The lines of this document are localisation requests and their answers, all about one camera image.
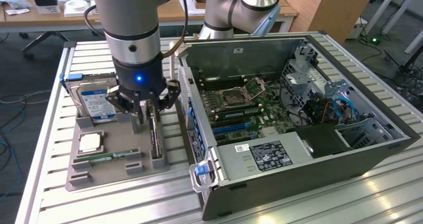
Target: small box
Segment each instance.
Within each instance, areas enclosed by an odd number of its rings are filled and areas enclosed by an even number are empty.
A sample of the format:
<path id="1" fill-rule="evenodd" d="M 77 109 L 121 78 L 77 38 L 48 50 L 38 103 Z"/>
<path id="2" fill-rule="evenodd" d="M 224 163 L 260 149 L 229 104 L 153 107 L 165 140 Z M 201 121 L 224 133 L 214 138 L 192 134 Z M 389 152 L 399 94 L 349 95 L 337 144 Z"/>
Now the small box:
<path id="1" fill-rule="evenodd" d="M 357 18 L 347 39 L 356 39 L 365 26 L 367 26 L 367 21 L 363 18 L 361 19 Z"/>
<path id="2" fill-rule="evenodd" d="M 57 0 L 33 0 L 40 14 L 60 13 Z"/>

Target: hard drive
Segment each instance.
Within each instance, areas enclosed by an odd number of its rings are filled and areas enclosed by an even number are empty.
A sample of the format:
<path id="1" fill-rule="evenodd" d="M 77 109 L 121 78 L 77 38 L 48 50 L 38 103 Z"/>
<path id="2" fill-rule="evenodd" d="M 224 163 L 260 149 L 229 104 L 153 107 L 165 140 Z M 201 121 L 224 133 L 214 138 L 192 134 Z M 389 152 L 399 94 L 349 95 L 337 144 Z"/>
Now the hard drive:
<path id="1" fill-rule="evenodd" d="M 94 124 L 114 121 L 116 110 L 105 100 L 106 90 L 117 86 L 114 74 L 69 74 L 65 86 L 78 117 L 90 117 Z"/>

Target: office chair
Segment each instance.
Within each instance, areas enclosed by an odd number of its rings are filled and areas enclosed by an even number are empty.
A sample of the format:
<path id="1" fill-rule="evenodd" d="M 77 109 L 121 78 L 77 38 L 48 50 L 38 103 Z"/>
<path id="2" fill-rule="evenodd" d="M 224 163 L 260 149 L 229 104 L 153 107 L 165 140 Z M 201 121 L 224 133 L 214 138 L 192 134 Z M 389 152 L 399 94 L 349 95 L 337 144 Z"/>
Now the office chair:
<path id="1" fill-rule="evenodd" d="M 28 38 L 28 34 L 26 33 L 18 33 L 18 36 L 24 39 Z M 33 59 L 33 54 L 28 53 L 28 51 L 37 45 L 41 43 L 41 41 L 44 41 L 46 38 L 49 38 L 49 36 L 56 36 L 58 37 L 64 42 L 68 42 L 69 40 L 64 37 L 64 35 L 61 35 L 61 33 L 58 31 L 52 31 L 52 32 L 44 32 L 37 39 L 34 39 L 25 47 L 24 49 L 21 49 L 21 53 L 22 56 L 26 60 L 32 60 Z"/>

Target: blue hard drive label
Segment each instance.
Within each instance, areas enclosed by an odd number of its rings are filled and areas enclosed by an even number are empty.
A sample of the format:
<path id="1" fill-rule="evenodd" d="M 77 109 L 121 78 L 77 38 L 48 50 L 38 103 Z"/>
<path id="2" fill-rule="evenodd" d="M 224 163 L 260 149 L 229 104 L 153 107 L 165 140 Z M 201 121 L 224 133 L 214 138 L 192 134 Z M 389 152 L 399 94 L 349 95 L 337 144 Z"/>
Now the blue hard drive label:
<path id="1" fill-rule="evenodd" d="M 113 105 L 105 100 L 104 89 L 81 92 L 81 98 L 93 119 L 109 119 L 116 115 Z"/>
<path id="2" fill-rule="evenodd" d="M 249 151 L 260 171 L 268 171 L 292 164 L 280 141 L 249 146 Z"/>

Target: white table leg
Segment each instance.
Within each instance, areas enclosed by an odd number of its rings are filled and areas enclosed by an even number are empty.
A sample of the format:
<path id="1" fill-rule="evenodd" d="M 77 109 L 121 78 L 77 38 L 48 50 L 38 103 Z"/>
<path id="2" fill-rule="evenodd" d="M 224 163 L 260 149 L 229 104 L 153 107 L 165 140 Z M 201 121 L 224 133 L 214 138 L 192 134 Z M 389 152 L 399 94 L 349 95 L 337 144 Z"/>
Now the white table leg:
<path id="1" fill-rule="evenodd" d="M 423 31 L 420 32 L 420 34 L 417 35 L 417 37 L 415 38 L 415 40 L 411 42 L 409 46 L 407 47 L 405 53 L 409 54 L 411 52 L 413 52 L 417 46 L 420 45 L 420 43 L 423 43 Z"/>
<path id="2" fill-rule="evenodd" d="M 364 28 L 364 32 L 368 34 L 369 30 L 372 29 L 373 25 L 376 24 L 376 21 L 379 20 L 385 8 L 388 7 L 389 5 L 389 2 L 392 0 L 384 0 L 383 3 L 381 3 L 381 6 L 379 7 L 373 17 L 371 18 L 371 21 L 368 22 L 368 25 L 365 26 Z"/>
<path id="3" fill-rule="evenodd" d="M 407 8 L 408 8 L 408 6 L 409 6 L 409 4 L 411 4 L 412 1 L 413 1 L 413 0 L 405 0 L 405 1 L 404 1 L 401 7 L 399 8 L 397 12 L 395 13 L 395 15 L 393 15 L 393 17 L 392 17 L 392 19 L 391 19 L 388 25 L 385 25 L 385 27 L 384 27 L 381 33 L 384 33 L 384 34 L 388 34 L 388 33 L 389 33 L 389 30 L 392 29 L 395 23 L 397 22 L 399 18 L 401 17 L 403 13 L 405 12 L 405 10 L 407 10 Z"/>
<path id="4" fill-rule="evenodd" d="M 283 19 L 279 32 L 288 32 L 292 26 L 293 16 L 283 17 Z"/>

